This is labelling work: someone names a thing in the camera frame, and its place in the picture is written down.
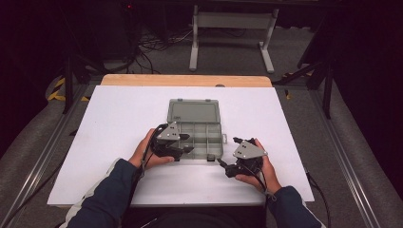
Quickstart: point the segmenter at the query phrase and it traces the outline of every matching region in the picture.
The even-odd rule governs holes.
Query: person
[[[106,176],[89,189],[82,200],[69,209],[66,220],[59,226],[60,228],[242,227],[225,213],[219,211],[211,213],[209,210],[198,212],[197,208],[165,213],[153,219],[144,219],[141,213],[131,214],[129,219],[122,219],[130,203],[133,176],[142,165],[143,153],[153,131],[154,129],[148,131],[128,161],[117,159],[112,163]],[[255,142],[257,147],[264,149],[259,140],[255,139]],[[174,161],[172,157],[157,157],[152,153],[147,153],[147,159],[149,160],[145,169]],[[262,189],[258,180],[252,176],[237,175],[236,180],[251,184],[258,191],[270,194],[267,205],[278,227],[324,227],[305,207],[294,187],[280,185],[275,168],[267,156],[263,156],[261,170],[267,189]]]

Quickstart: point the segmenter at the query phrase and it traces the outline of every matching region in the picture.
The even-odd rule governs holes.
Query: floor
[[[276,72],[269,75],[257,48],[263,37],[260,30],[207,29],[201,32],[198,69],[190,72],[188,31],[179,34],[176,43],[167,48],[150,51],[142,47],[150,62],[139,57],[138,63],[122,73],[152,73],[152,68],[154,73],[162,74],[265,75],[276,81],[284,73],[297,70],[297,62],[313,36],[306,28],[276,28],[269,45]],[[109,61],[106,67],[122,64]],[[48,97],[58,80],[59,75],[55,75],[44,96]],[[65,115],[63,101],[49,101],[15,139],[0,161],[1,220],[9,216],[11,207],[15,209],[21,203],[17,196],[26,199],[25,194],[29,195],[35,186],[44,182],[63,160],[74,140],[70,133],[79,128],[86,111],[88,102],[81,98],[90,97],[100,80],[102,76],[94,76],[88,85],[75,85],[77,102]],[[322,87],[307,90],[305,80],[297,79],[275,88],[301,160],[327,200],[332,226],[403,227],[403,202],[376,162],[336,84],[331,101],[332,119],[327,120],[320,109]],[[68,208],[47,205],[55,177],[50,178],[9,227],[54,227],[63,222]],[[307,206],[330,226],[324,201],[316,189],[313,192],[316,201],[308,202]],[[267,227],[277,227],[271,215],[267,216]]]

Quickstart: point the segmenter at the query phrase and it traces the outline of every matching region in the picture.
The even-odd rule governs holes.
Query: dark jacket
[[[81,201],[74,204],[67,213],[66,222],[60,227],[68,228],[115,228],[120,227],[122,215],[127,208],[130,199],[133,175],[137,168],[130,162],[118,159],[110,166],[106,176],[96,183]],[[323,224],[305,207],[304,202],[292,186],[279,189],[269,199],[268,207],[276,219],[278,227],[324,227]],[[206,218],[192,215],[184,219],[176,219],[165,216],[164,220],[178,222],[186,221],[182,226],[194,227],[189,220],[195,220],[195,224],[217,224],[211,227],[223,227],[220,218]],[[152,222],[148,227],[167,227],[163,222]]]

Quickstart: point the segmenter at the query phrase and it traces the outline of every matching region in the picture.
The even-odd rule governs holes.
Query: clear plastic box
[[[222,134],[219,101],[171,99],[167,121],[176,122],[181,134],[190,137],[172,146],[193,146],[181,159],[208,160],[213,162],[222,157]]]

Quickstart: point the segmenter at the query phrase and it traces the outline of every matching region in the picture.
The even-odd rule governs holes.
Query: white board
[[[100,180],[117,159],[129,159],[150,128],[166,123],[170,99],[218,100],[222,133],[228,137],[222,159],[233,163],[233,137],[258,138],[281,185],[293,185],[305,201],[314,197],[274,88],[98,85],[48,204],[70,206]],[[262,194],[228,179],[217,162],[181,160],[145,172],[132,204],[257,205]]]

